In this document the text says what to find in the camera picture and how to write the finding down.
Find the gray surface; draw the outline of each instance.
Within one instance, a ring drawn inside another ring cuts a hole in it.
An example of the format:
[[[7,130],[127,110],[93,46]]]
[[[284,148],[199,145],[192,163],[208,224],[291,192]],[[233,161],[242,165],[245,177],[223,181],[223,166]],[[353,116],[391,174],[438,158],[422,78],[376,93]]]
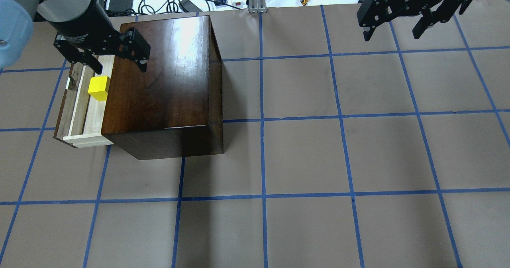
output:
[[[357,197],[366,267],[456,267],[437,195]]]
[[[337,115],[327,57],[264,61],[264,117]]]
[[[350,55],[333,60],[344,115],[414,111],[397,54]]]
[[[484,47],[508,45],[508,4],[502,2],[475,0],[475,23],[466,23],[468,15],[459,17],[470,45],[478,40]],[[333,53],[364,54],[333,57],[342,113],[349,115],[344,130],[334,117],[338,111],[329,57],[224,62],[224,112],[230,119],[224,131],[226,153],[187,158],[180,179],[181,159],[138,162],[111,147],[101,200],[117,203],[98,206],[88,267],[171,267],[174,250],[177,267],[263,267],[264,235],[268,268],[360,267],[352,204],[366,268],[456,267],[418,119],[395,116],[414,113],[400,59],[395,53],[374,52],[395,50],[389,26],[378,28],[372,41],[363,41],[353,21],[357,6],[324,7]],[[259,57],[257,15],[231,11],[211,16],[224,59]],[[264,55],[328,53],[320,7],[270,8],[262,19]],[[112,22],[119,28],[133,21],[120,17]],[[399,22],[394,26],[403,50],[463,49],[454,22],[438,24],[430,31],[437,37],[429,39],[426,32],[424,41],[410,39],[412,26]],[[36,25],[16,68],[62,66],[52,30]],[[474,50],[473,55],[497,108],[510,109],[508,48]],[[460,264],[508,266],[510,141],[469,55],[403,52],[403,59],[421,112],[490,110],[439,112],[443,115],[421,119]],[[107,148],[74,149],[52,139],[66,71],[37,145],[59,73],[0,75],[0,243],[24,192],[2,268],[80,268],[85,258]],[[261,104],[264,117],[273,118],[265,119],[264,126],[258,121]],[[352,115],[360,113],[392,116]],[[510,132],[510,113],[500,115]]]
[[[186,201],[180,220],[176,267],[264,265],[260,199]]]
[[[23,205],[2,268],[81,267],[94,204]]]
[[[264,138],[267,193],[349,191],[338,119],[268,121]]]
[[[176,203],[101,204],[87,267],[171,266]]]
[[[1,133],[0,201],[17,201],[27,175],[38,132]]]
[[[510,263],[510,195],[444,195],[464,267],[507,267]]]
[[[260,118],[259,61],[224,63],[224,119]]]
[[[357,191],[435,189],[416,117],[349,118],[345,134]]]
[[[106,147],[73,149],[44,132],[23,200],[95,199]]]
[[[271,267],[359,267],[350,199],[268,199]]]
[[[262,14],[262,32],[264,57],[328,53],[318,6],[268,10]]]
[[[260,124],[224,124],[224,143],[222,155],[186,159],[184,197],[260,193]]]
[[[104,177],[104,199],[160,198],[179,195],[180,158],[139,161],[113,146]]]
[[[407,53],[403,58],[421,112],[492,109],[467,52]]]
[[[0,128],[40,128],[59,74],[60,71],[24,72],[23,76],[19,73],[2,73]],[[62,99],[63,91],[60,90],[59,94]],[[52,122],[49,123],[54,126],[56,114],[51,116]]]
[[[441,188],[510,186],[510,148],[494,114],[422,119]]]
[[[510,108],[510,50],[473,51],[492,100],[499,109]]]

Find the wooden box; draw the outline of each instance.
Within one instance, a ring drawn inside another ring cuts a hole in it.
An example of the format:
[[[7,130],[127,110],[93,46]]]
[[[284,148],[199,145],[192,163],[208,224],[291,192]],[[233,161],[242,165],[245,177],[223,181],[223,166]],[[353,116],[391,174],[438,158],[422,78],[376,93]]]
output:
[[[127,23],[120,31],[131,27],[151,45],[151,58],[142,73],[115,57],[101,141],[140,160],[222,153],[222,61],[209,16]]]

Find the open drawer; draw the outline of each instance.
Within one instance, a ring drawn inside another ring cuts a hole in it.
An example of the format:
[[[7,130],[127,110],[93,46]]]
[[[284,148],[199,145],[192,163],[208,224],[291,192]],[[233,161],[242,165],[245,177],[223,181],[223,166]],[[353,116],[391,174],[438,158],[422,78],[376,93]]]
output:
[[[112,76],[115,56],[99,56],[102,74]],[[73,64],[69,71],[53,137],[74,148],[113,144],[101,135],[106,101],[97,101],[88,93],[90,79],[96,74],[88,66]]]

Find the yellow cube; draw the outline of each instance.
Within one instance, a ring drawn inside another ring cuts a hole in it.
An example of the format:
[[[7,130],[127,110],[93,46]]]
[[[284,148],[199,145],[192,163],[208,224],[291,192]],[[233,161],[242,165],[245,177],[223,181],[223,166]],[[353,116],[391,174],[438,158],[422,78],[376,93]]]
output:
[[[90,79],[89,94],[98,101],[105,101],[110,87],[110,78],[107,75]]]

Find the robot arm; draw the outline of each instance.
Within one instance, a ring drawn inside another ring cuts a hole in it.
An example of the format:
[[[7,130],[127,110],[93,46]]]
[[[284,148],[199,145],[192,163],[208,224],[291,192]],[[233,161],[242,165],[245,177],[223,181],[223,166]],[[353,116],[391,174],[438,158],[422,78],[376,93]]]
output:
[[[40,13],[58,34],[53,45],[71,63],[80,62],[100,74],[102,65],[93,55],[114,54],[135,61],[145,72],[151,47],[135,28],[126,33],[115,30],[97,0],[0,0],[0,67],[9,66],[21,55],[33,30],[35,11]],[[16,8],[14,16],[10,13]]]
[[[359,26],[364,28],[363,36],[369,41],[375,28],[396,17],[422,15],[413,28],[413,36],[419,39],[423,32],[437,22],[446,23],[460,7],[463,14],[473,0],[359,0],[357,11]],[[437,10],[432,8],[440,4]]]

